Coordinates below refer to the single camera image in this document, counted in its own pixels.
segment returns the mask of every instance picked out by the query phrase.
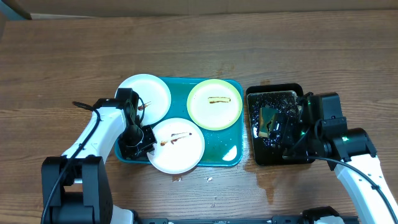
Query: wooden table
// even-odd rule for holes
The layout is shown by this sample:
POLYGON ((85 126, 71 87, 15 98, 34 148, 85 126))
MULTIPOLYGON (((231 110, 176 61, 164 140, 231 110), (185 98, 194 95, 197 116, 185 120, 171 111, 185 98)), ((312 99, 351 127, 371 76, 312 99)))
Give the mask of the wooden table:
MULTIPOLYGON (((378 149, 398 197, 398 11, 241 14, 7 22, 0 43, 0 220, 38 223, 40 166, 60 155, 91 113, 72 106, 112 97, 137 73, 297 82, 340 94, 349 128, 378 149)), ((244 109, 244 157, 231 168, 178 176, 152 166, 106 164, 114 203, 142 217, 249 218, 330 205, 356 214, 325 162, 259 167, 244 109), (212 177, 211 182, 205 178, 212 177)))

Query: white plate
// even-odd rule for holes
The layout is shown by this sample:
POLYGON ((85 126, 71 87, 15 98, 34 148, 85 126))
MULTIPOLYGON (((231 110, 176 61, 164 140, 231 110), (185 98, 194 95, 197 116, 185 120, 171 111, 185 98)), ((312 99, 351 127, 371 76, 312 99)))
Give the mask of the white plate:
POLYGON ((154 167, 162 172, 181 174, 194 168, 203 156, 205 138, 198 126, 189 120, 170 118, 160 122, 153 132, 157 144, 147 155, 154 167))
POLYGON ((224 80, 206 80, 188 95, 187 110, 192 121, 207 130, 230 127, 240 117, 242 98, 239 91, 224 80))
MULTIPOLYGON (((145 107, 142 125, 154 124, 160 121, 170 109, 172 103, 170 89, 166 83, 154 75, 133 75, 124 80, 122 84, 119 85, 119 88, 132 88, 132 90, 138 93, 144 104, 149 103, 149 105, 145 107)), ((137 114, 141 117, 142 110, 138 110, 137 114)))

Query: blue tray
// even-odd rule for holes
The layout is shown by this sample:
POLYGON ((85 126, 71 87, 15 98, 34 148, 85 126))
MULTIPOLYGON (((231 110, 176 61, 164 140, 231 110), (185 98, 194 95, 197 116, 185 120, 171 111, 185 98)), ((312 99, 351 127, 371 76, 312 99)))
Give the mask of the blue tray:
MULTIPOLYGON (((192 88, 207 78, 170 78, 160 77, 169 87, 172 95, 172 104, 169 112, 159 122, 169 118, 183 118, 192 121, 187 111, 187 98, 192 88)), ((225 80, 232 84, 241 94, 243 100, 242 86, 235 80, 225 80)), ((198 166, 206 167, 228 167, 235 166, 242 159, 243 155, 243 108, 239 119, 229 128, 221 131, 209 131, 201 127, 200 130, 205 137, 205 153, 198 163, 198 166), (223 157, 236 147, 236 157, 230 161, 223 160, 223 157)), ((123 162, 134 164, 150 164, 148 157, 137 158, 136 160, 123 159, 120 153, 118 141, 115 142, 114 151, 116 157, 123 162)))

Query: tray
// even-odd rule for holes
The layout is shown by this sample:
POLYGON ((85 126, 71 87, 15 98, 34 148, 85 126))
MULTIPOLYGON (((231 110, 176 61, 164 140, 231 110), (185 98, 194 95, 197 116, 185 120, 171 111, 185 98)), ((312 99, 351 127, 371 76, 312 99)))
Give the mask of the tray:
MULTIPOLYGON (((207 80, 207 78, 160 77, 160 79, 162 79, 170 89, 172 95, 172 104, 170 106, 169 112, 167 112, 164 118, 159 122, 169 118, 184 118, 192 121, 187 111, 188 95, 196 84, 207 80)), ((232 84, 239 91, 243 100, 242 86, 235 80, 225 81, 232 84)), ((205 153, 203 154, 203 157, 197 166, 228 167, 235 166, 239 163, 243 156, 243 110, 239 119, 229 128, 221 131, 209 131, 201 127, 199 128, 205 137, 206 145, 205 153)), ((123 159, 117 140, 115 142, 114 151, 116 157, 122 162, 133 164, 150 164, 146 155, 137 158, 136 160, 123 159)))

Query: wooden tabletop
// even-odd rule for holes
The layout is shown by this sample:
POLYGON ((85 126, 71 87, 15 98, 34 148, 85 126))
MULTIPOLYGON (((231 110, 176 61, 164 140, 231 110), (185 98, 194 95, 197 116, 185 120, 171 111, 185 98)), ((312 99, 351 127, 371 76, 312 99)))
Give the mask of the wooden tabletop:
MULTIPOLYGON (((349 128, 377 147, 398 198, 398 11, 300 12, 7 22, 0 43, 0 220, 38 223, 40 167, 83 131, 93 104, 127 77, 232 78, 253 85, 297 82, 340 94, 349 128)), ((244 109, 244 156, 235 167, 181 176, 150 165, 106 163, 114 203, 142 217, 296 215, 330 205, 356 214, 325 162, 259 167, 244 109)))

